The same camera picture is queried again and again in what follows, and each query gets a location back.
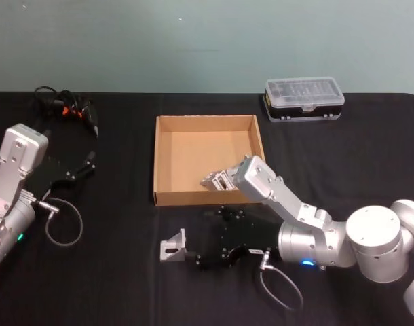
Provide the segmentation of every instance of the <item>black table cloth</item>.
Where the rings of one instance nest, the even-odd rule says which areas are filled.
[[[73,248],[55,247],[45,238],[45,216],[37,216],[0,265],[0,325],[414,325],[402,299],[414,279],[413,256],[407,274],[387,285],[367,280],[357,266],[320,272],[276,262],[304,296],[303,311],[291,314],[260,290],[259,257],[201,272],[161,264],[160,240],[186,228],[188,247],[202,250],[218,218],[211,206],[157,208],[152,196],[157,115],[255,114],[267,163],[333,219],[414,200],[413,95],[345,94],[339,120],[289,124],[269,122],[258,94],[89,96],[99,140],[80,122],[48,124],[50,155],[76,165],[89,150],[97,153],[96,174],[67,194],[83,215],[83,237]],[[6,128],[33,125],[31,97],[0,93],[0,144]],[[275,219],[264,207],[245,209]],[[293,302],[278,276],[268,283]]]

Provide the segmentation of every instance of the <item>blue led light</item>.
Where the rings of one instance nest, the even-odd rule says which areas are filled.
[[[301,264],[306,266],[314,266],[314,262],[312,262],[311,260],[303,260],[301,261]]]

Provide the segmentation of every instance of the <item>cardboard box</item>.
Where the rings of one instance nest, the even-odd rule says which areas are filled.
[[[156,206],[250,202],[238,190],[209,192],[200,185],[208,173],[238,164],[245,154],[265,159],[255,115],[157,117]]]

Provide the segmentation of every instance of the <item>clear plastic lid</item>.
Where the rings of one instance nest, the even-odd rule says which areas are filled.
[[[302,107],[312,111],[315,107],[343,105],[344,96],[332,77],[269,79],[266,90],[272,107]]]

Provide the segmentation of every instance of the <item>gray cable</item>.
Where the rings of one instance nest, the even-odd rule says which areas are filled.
[[[79,235],[77,236],[77,238],[71,242],[67,242],[67,243],[62,243],[62,242],[58,242],[55,239],[52,238],[52,236],[49,233],[49,224],[50,221],[52,220],[53,214],[49,215],[49,218],[45,224],[45,235],[47,236],[47,238],[55,245],[59,246],[59,247],[69,247],[74,245],[75,243],[77,243],[77,241],[80,240],[80,238],[82,237],[82,233],[83,233],[83,221],[82,221],[82,215],[80,215],[79,210],[76,208],[76,206],[74,206],[73,204],[71,204],[70,202],[67,202],[66,200],[63,200],[61,198],[57,198],[57,197],[49,197],[47,198],[48,200],[56,200],[59,202],[63,202],[67,205],[69,205],[76,213],[77,216],[79,217],[79,224],[80,224],[80,231],[79,231]]]
[[[276,296],[273,295],[273,293],[266,287],[266,284],[264,283],[263,280],[263,271],[260,271],[260,282],[261,285],[263,286],[264,290],[267,292],[267,294],[273,299],[275,300],[277,303],[279,303],[281,306],[283,306],[285,309],[287,310],[291,310],[291,311],[296,311],[296,310],[300,310],[303,307],[303,297],[302,297],[302,292],[299,290],[299,288],[296,286],[296,284],[294,284],[294,282],[287,276],[285,275],[285,273],[275,267],[273,267],[272,265],[269,266],[268,270],[274,270],[277,273],[279,273],[282,277],[284,277],[289,283],[290,285],[296,290],[297,295],[299,296],[299,307],[298,308],[292,308],[290,306],[287,306],[284,302],[282,302],[281,300],[279,300]]]

